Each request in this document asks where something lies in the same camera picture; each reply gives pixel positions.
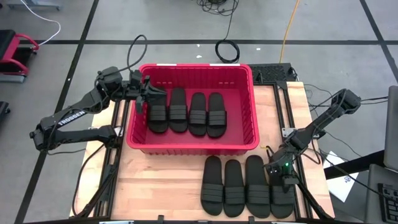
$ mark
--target red stool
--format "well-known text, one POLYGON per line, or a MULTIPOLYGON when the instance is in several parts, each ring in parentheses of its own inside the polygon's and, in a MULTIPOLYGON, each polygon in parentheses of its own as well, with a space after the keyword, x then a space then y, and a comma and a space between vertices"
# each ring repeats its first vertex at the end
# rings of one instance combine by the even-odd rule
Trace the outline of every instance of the red stool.
POLYGON ((27 63, 32 54, 36 54, 39 45, 24 34, 16 34, 13 30, 0 30, 0 73, 5 75, 23 75, 29 73, 27 63), (19 38, 23 37, 33 47, 18 47, 19 38))

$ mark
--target yellow cable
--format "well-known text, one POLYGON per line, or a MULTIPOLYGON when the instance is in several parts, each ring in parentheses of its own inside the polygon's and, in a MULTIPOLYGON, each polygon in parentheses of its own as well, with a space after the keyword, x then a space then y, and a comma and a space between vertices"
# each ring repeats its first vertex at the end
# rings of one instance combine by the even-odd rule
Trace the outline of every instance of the yellow cable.
POLYGON ((300 2, 300 0, 296 0, 296 5, 294 6, 292 16, 290 17, 289 24, 287 25, 287 28, 286 28, 284 42, 282 43, 282 50, 280 51, 279 63, 282 63, 282 58, 284 57, 286 37, 287 37, 287 34, 289 33, 290 25, 293 21, 294 14, 296 13, 296 9, 297 9, 297 6, 299 5, 299 2, 300 2))

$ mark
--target wooden table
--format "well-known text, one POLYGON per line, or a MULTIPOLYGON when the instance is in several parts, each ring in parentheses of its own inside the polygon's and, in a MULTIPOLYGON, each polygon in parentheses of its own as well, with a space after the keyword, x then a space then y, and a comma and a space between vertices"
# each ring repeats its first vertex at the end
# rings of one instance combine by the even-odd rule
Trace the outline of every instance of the wooden table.
MULTIPOLYGON (((312 121, 308 109, 303 83, 288 83, 290 102, 296 128, 304 128, 312 121)), ((244 168, 248 156, 260 155, 267 163, 266 150, 269 145, 274 150, 281 144, 278 115, 275 108, 274 92, 271 86, 255 86, 256 111, 260 132, 260 144, 254 150, 243 156, 220 156, 223 163, 229 159, 237 159, 244 168)), ((284 121, 287 123, 287 113, 284 101, 284 121)), ((102 113, 94 116, 93 127, 110 124, 113 105, 102 113)), ((87 144, 84 160, 99 146, 100 142, 87 144)), ((75 202, 75 208, 81 211, 98 188, 105 150, 95 155, 89 161, 81 175, 80 188, 75 202)), ((315 158, 315 153, 307 151, 307 155, 315 158)), ((114 205, 111 218, 113 220, 157 220, 158 215, 164 215, 165 220, 248 220, 251 216, 245 208, 237 218, 228 218, 224 213, 216 217, 207 214, 200 204, 201 180, 207 156, 149 156, 140 150, 131 149, 126 142, 123 144, 121 163, 119 165, 114 205)), ((302 156, 305 176, 309 191, 327 214, 334 217, 328 186, 322 165, 316 165, 302 156)), ((297 188, 298 203, 301 216, 305 209, 300 190, 297 188)), ((272 215, 266 219, 276 220, 272 215)), ((294 220, 294 215, 285 220, 294 220)))

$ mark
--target black slide sandal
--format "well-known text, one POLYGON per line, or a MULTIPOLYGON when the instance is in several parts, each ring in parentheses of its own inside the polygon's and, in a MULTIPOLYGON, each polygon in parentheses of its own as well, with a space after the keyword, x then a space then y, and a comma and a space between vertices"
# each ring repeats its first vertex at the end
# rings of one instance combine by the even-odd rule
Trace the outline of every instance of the black slide sandal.
POLYGON ((212 93, 209 96, 209 117, 207 134, 212 138, 221 137, 226 131, 226 111, 223 96, 212 93))
POLYGON ((185 100, 185 90, 174 88, 169 107, 169 126, 170 129, 183 133, 188 128, 187 121, 187 101, 185 100))
POLYGON ((271 212, 275 218, 287 218, 294 209, 293 187, 285 193, 282 186, 271 186, 271 212))
POLYGON ((210 156, 205 162, 200 193, 200 203, 204 211, 210 215, 219 215, 223 211, 223 196, 221 160, 210 156))
POLYGON ((153 133, 164 133, 169 127, 166 106, 166 96, 161 96, 148 102, 148 128, 153 133))
POLYGON ((267 218, 271 213, 270 192, 263 165, 259 156, 253 155, 246 159, 246 206, 258 218, 267 218))
POLYGON ((206 97, 203 93, 195 93, 189 110, 188 129, 193 135, 204 136, 206 122, 206 97))
POLYGON ((244 185, 241 164, 231 159, 225 164, 224 176, 224 212, 233 218, 242 214, 245 204, 244 185))

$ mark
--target black metal frame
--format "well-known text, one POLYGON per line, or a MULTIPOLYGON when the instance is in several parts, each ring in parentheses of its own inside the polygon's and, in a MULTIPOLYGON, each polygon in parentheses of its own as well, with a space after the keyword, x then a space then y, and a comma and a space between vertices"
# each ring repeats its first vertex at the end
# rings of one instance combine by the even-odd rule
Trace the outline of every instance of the black metal frame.
MULTIPOLYGON (((282 111, 282 105, 280 103, 280 96, 279 96, 279 88, 282 89, 283 94, 284 94, 284 100, 285 100, 285 105, 286 105, 286 110, 287 110, 287 116, 289 120, 289 126, 291 128, 294 128, 294 119, 293 119, 293 112, 292 112, 292 107, 290 105, 290 98, 289 98, 289 92, 287 91, 287 83, 286 82, 269 82, 269 83, 261 83, 258 84, 260 86, 271 86, 273 87, 274 91, 274 96, 275 96, 275 104, 277 108, 277 114, 278 114, 278 122, 280 126, 280 133, 282 136, 282 140, 284 140, 284 137, 282 135, 282 128, 285 127, 284 123, 284 115, 282 111)), ((111 120, 111 125, 112 127, 116 127, 116 123, 118 121, 118 115, 120 111, 120 102, 115 102, 114 109, 113 109, 113 116, 111 120)), ((58 224, 67 224, 67 223, 98 223, 99 221, 110 221, 111 220, 111 213, 112 213, 112 208, 113 208, 113 200, 114 200, 114 194, 116 190, 116 182, 118 178, 118 170, 119 170, 119 163, 116 162, 117 159, 121 158, 121 151, 123 148, 123 139, 124 139, 124 133, 126 130, 126 124, 127 124, 127 117, 128 117, 128 112, 129 112, 129 101, 124 102, 124 108, 123 108, 123 115, 122 115, 122 120, 121 120, 121 128, 123 129, 123 135, 121 136, 120 142, 117 144, 116 148, 116 155, 115 155, 115 161, 111 163, 111 154, 112 151, 114 150, 113 148, 106 148, 105 156, 104 156, 104 164, 103 168, 101 171, 101 179, 100 179, 100 184, 103 183, 107 175, 109 174, 109 170, 111 168, 116 169, 116 175, 115 178, 112 180, 111 184, 109 187, 104 191, 103 195, 101 196, 100 200, 97 202, 95 209, 94 209, 94 214, 92 218, 88 217, 76 217, 76 218, 71 218, 68 220, 55 220, 55 221, 47 221, 47 222, 36 222, 36 224, 46 224, 46 223, 58 223, 58 224)), ((305 183, 305 174, 303 171, 303 164, 301 157, 298 157, 296 159, 297 161, 297 173, 299 177, 303 180, 304 184, 305 183)), ((317 221, 317 220, 312 220, 312 209, 306 199, 304 199, 304 205, 305 205, 305 212, 306 212, 306 218, 302 218, 300 214, 300 209, 299 209, 299 202, 297 199, 297 191, 296 188, 294 188, 294 194, 295 194, 295 207, 294 207, 294 214, 295 214, 295 219, 298 220, 305 220, 305 221, 311 221, 311 223, 329 223, 325 221, 317 221)), ((178 224, 183 224, 183 223, 192 223, 192 222, 199 222, 197 220, 192 220, 192 221, 164 221, 163 215, 159 215, 158 220, 134 220, 134 223, 178 223, 178 224)), ((273 222, 255 222, 253 217, 248 217, 248 222, 249 223, 273 223, 273 222)), ((221 223, 226 223, 222 221, 215 221, 212 223, 214 224, 221 224, 221 223)), ((240 223, 247 223, 247 222, 241 222, 241 221, 231 221, 228 223, 234 223, 234 224, 240 224, 240 223)))
MULTIPOLYGON (((289 92, 287 91, 287 83, 286 82, 267 82, 267 83, 261 83, 258 85, 273 87, 274 96, 275 96, 275 104, 276 104, 277 114, 278 114, 278 122, 279 122, 279 127, 280 127, 279 131, 280 131, 280 135, 282 136, 282 140, 284 140, 284 137, 282 135, 282 128, 285 127, 285 123, 284 123, 284 115, 283 115, 283 111, 282 111, 282 105, 280 103, 279 87, 282 89, 283 94, 284 94, 284 100, 285 100, 286 111, 287 111, 287 116, 288 116, 288 120, 289 120, 289 126, 290 126, 290 128, 295 127, 292 107, 290 105, 289 92)), ((119 108, 120 108, 120 104, 119 104, 119 102, 117 102, 114 106, 112 123, 111 123, 111 125, 113 127, 116 126, 117 117, 119 114, 119 108)), ((129 103, 125 102, 124 109, 123 109, 122 123, 121 123, 123 130, 125 130, 126 123, 127 123, 128 109, 129 109, 129 103)), ((116 149, 116 157, 117 158, 120 158, 121 150, 123 147, 122 143, 118 144, 119 147, 116 149)), ((96 204, 96 207, 94 210, 94 217, 110 218, 111 213, 112 213, 113 199, 114 199, 114 194, 115 194, 115 190, 116 190, 116 181, 117 181, 117 174, 118 174, 118 169, 119 169, 118 166, 115 167, 114 165, 110 164, 112 150, 113 149, 108 149, 108 148, 106 149, 105 157, 104 157, 104 164, 103 164, 103 168, 101 171, 100 183, 102 183, 104 181, 106 176, 109 174, 110 168, 112 168, 112 167, 116 169, 116 175, 115 175, 116 177, 114 180, 112 180, 110 187, 108 187, 108 189, 106 189, 104 194, 101 196, 101 199, 96 204)), ((297 173, 298 173, 299 177, 301 178, 301 180, 303 180, 304 184, 306 185, 305 174, 304 174, 301 157, 298 157, 296 159, 296 161, 297 161, 297 170, 298 170, 297 173)), ((297 199, 296 188, 294 188, 294 194, 295 194, 294 213, 295 213, 295 219, 297 220, 297 219, 301 218, 301 214, 300 214, 300 209, 299 209, 299 202, 297 199)), ((309 205, 309 203, 306 199, 304 199, 304 205, 305 205, 306 217, 313 218, 311 206, 309 205)))
MULTIPOLYGON (((289 126, 290 126, 290 128, 295 128, 292 105, 290 104, 289 92, 287 90, 287 82, 283 82, 283 81, 265 82, 265 83, 260 83, 258 85, 272 86, 272 88, 273 88, 274 96, 275 96, 276 110, 277 110, 277 114, 278 114, 280 135, 282 136, 282 141, 283 141, 285 138, 283 137, 283 134, 282 134, 282 128, 285 127, 285 121, 284 121, 284 114, 282 111, 282 105, 280 103, 279 87, 282 89, 282 92, 284 94, 284 100, 285 100, 285 106, 286 106, 286 112, 287 112, 289 126)), ((296 166, 297 166, 298 177, 302 180, 304 185, 307 186, 307 183, 305 181, 304 167, 303 167, 303 162, 301 160, 301 157, 298 157, 296 159, 296 161, 297 161, 296 166)), ((297 199, 296 188, 294 188, 294 195, 295 195, 294 213, 295 213, 295 219, 297 220, 298 218, 301 218, 301 214, 300 214, 300 209, 299 209, 299 202, 297 199)), ((303 200, 304 200, 306 217, 313 218, 312 209, 311 209, 309 202, 305 198, 303 198, 303 200)))

